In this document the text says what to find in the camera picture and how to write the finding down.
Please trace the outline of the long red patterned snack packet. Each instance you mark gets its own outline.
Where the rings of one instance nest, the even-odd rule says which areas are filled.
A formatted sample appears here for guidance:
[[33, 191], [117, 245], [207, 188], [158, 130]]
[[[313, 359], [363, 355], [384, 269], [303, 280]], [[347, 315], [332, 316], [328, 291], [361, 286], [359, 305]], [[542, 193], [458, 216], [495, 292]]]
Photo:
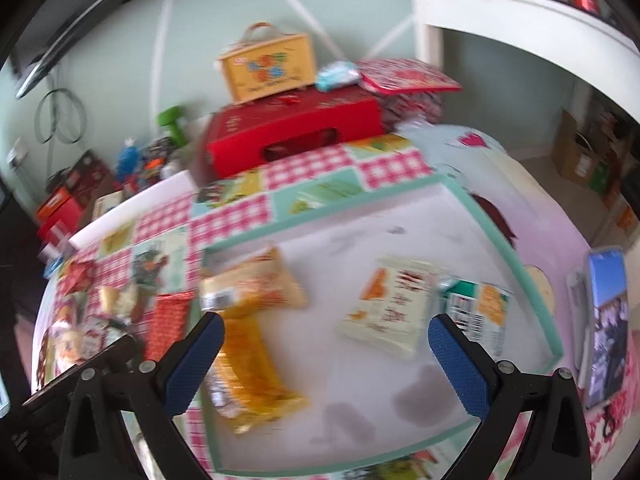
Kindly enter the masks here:
[[192, 299], [193, 292], [190, 290], [156, 297], [145, 346], [145, 359], [158, 362], [183, 337]]

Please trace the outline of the clear packet with round bun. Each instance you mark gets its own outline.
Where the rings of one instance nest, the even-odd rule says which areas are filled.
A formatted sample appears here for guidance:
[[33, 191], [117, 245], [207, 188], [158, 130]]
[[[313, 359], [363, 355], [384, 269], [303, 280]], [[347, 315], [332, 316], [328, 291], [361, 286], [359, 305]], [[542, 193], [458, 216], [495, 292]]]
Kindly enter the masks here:
[[55, 364], [61, 373], [85, 362], [82, 355], [84, 334], [76, 328], [66, 328], [54, 335]]

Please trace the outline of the green white walnut cake packet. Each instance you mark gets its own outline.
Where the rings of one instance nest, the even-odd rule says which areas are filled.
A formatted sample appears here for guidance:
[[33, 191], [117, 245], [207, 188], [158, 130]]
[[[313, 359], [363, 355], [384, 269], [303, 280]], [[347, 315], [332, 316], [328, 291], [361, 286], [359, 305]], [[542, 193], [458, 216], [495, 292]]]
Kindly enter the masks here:
[[510, 292], [494, 284], [462, 280], [442, 293], [442, 312], [496, 360], [506, 336], [510, 300]]

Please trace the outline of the amber translucent snack packet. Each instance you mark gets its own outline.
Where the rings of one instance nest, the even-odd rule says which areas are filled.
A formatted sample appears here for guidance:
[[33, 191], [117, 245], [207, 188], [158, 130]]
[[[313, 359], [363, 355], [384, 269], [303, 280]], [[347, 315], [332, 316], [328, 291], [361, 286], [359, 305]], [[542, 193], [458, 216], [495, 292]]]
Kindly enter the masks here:
[[234, 434], [291, 415], [308, 405], [286, 388], [270, 359], [255, 315], [225, 315], [224, 343], [205, 376], [216, 413]]

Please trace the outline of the orange barcode bread packet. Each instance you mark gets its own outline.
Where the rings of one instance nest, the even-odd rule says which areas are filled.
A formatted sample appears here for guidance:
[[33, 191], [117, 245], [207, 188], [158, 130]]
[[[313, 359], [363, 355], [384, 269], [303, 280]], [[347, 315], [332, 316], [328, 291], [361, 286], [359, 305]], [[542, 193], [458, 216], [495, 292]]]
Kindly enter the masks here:
[[271, 246], [198, 285], [203, 311], [227, 318], [242, 318], [272, 308], [299, 309], [308, 298], [303, 286], [285, 263], [277, 246]]

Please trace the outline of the yellow jelly cup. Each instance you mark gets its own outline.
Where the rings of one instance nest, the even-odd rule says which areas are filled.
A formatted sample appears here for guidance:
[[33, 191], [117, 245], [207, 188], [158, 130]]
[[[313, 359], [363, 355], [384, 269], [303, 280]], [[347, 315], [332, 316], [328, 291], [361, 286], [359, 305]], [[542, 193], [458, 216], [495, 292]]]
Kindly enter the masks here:
[[113, 286], [102, 285], [99, 287], [99, 300], [101, 312], [106, 316], [118, 315], [118, 300], [120, 291]]

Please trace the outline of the cream orange snack packet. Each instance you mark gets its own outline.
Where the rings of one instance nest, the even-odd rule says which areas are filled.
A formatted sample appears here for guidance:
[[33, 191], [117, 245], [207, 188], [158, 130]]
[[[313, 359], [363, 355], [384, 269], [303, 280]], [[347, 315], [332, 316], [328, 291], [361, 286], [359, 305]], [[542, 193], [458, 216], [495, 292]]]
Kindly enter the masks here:
[[382, 256], [356, 307], [338, 322], [337, 329], [396, 358], [411, 360], [418, 353], [437, 295], [453, 280], [441, 266]]

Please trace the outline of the smartphone on stand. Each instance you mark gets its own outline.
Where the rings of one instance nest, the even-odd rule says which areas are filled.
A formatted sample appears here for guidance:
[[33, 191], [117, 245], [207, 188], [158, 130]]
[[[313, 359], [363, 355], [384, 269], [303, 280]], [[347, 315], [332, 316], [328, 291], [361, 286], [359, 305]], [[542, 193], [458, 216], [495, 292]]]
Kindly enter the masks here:
[[590, 250], [585, 264], [566, 278], [572, 312], [574, 365], [587, 410], [622, 388], [628, 347], [625, 259], [618, 246]]

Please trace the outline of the black cabinet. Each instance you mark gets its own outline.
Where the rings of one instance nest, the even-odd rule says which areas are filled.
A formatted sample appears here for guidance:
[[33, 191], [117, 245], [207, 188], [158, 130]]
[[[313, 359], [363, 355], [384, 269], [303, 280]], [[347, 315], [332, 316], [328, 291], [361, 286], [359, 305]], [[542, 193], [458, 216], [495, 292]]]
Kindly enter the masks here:
[[1, 377], [11, 408], [30, 397], [15, 326], [20, 314], [34, 322], [46, 282], [38, 260], [41, 242], [32, 217], [1, 181]]

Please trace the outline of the white foam board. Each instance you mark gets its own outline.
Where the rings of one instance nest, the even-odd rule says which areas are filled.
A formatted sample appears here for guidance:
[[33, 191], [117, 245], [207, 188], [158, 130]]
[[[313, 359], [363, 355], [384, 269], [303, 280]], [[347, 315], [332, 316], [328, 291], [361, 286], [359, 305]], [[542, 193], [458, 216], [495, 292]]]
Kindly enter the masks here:
[[175, 203], [196, 191], [194, 177], [182, 170], [160, 183], [128, 198], [106, 214], [89, 223], [70, 238], [73, 248], [85, 248], [115, 231], [124, 223], [137, 219], [150, 211]]

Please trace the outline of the blue water bottle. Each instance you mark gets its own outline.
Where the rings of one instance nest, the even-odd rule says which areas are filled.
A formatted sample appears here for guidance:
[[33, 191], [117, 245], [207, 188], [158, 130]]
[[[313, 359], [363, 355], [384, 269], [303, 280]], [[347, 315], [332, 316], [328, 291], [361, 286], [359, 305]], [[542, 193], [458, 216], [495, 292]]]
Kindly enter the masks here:
[[135, 172], [139, 163], [140, 153], [136, 141], [128, 138], [120, 152], [116, 164], [116, 180], [124, 184]]

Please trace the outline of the green dumbbell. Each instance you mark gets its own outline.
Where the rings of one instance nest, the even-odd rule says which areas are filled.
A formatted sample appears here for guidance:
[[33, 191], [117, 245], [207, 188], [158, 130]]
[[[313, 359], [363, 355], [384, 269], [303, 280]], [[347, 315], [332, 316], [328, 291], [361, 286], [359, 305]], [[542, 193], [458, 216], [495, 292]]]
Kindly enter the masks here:
[[160, 130], [171, 138], [177, 148], [183, 148], [188, 144], [182, 128], [183, 119], [183, 108], [180, 105], [169, 107], [156, 116]]

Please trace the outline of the orange handbag gift box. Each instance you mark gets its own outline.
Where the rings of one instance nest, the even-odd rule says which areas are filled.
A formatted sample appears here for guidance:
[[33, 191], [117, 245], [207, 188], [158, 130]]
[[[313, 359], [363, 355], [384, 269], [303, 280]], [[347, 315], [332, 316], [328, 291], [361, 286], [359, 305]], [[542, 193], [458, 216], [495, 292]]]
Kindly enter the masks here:
[[256, 22], [217, 58], [233, 104], [296, 90], [314, 83], [314, 45], [308, 34], [287, 34]]

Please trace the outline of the wall power socket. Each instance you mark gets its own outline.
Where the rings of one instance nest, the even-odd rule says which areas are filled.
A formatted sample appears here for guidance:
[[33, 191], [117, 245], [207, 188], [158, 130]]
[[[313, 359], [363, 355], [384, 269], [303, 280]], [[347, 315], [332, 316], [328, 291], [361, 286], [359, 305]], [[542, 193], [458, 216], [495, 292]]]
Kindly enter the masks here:
[[8, 156], [6, 156], [6, 163], [11, 169], [16, 169], [24, 162], [28, 155], [28, 151], [21, 138], [17, 138], [10, 148]]

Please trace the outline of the white shelf frame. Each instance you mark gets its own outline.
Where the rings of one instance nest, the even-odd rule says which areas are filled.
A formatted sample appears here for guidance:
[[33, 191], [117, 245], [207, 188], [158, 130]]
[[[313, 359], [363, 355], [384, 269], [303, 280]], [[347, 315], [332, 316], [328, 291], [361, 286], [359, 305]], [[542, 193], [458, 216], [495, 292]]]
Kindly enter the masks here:
[[411, 0], [417, 25], [488, 38], [543, 58], [639, 118], [639, 50], [613, 26], [555, 0]]

